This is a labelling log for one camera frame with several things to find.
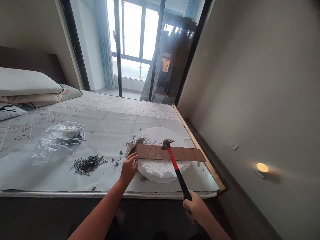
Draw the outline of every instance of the pillow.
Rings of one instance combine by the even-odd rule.
[[[59,101],[57,102],[63,102],[63,101],[67,101],[69,99],[72,98],[76,98],[76,97],[80,97],[82,96],[82,92],[79,89],[70,87],[68,85],[65,84],[60,84],[61,87],[64,88],[64,92],[66,92],[65,94],[62,94],[62,97]],[[38,108],[38,107],[43,107],[43,106],[47,106],[47,105],[51,105],[57,102],[32,102],[32,103],[27,103],[26,105],[32,108]]]
[[[2,67],[0,67],[0,86],[0,97],[63,91],[58,83],[43,73]]]
[[[62,98],[62,93],[33,94],[22,96],[0,97],[0,102],[18,104],[28,102],[57,102]]]
[[[0,102],[0,121],[28,113],[12,104]]]

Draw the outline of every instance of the sliding door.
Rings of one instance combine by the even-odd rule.
[[[107,0],[107,9],[113,37],[113,72],[122,86],[119,93],[140,100],[154,55],[159,6],[146,1]]]
[[[80,71],[87,75],[87,80],[82,76],[86,89],[164,104],[177,101],[211,0],[62,2],[72,9],[74,21],[68,7],[65,16],[68,28],[76,27],[76,36],[70,35]]]

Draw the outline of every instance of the forearm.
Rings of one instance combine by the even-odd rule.
[[[127,184],[119,180],[69,237],[69,240],[105,239]]]
[[[206,230],[211,240],[230,240],[230,237],[212,215],[203,225],[203,228]]]

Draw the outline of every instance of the headboard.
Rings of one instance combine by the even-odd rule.
[[[54,54],[0,46],[0,67],[42,72],[57,83],[68,84]]]

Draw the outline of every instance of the pile of nails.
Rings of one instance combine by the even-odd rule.
[[[107,163],[108,161],[104,160],[103,157],[99,157],[98,154],[95,156],[89,156],[87,158],[79,158],[75,160],[74,167],[77,169],[74,173],[80,173],[90,176],[89,172],[93,172],[99,165]]]

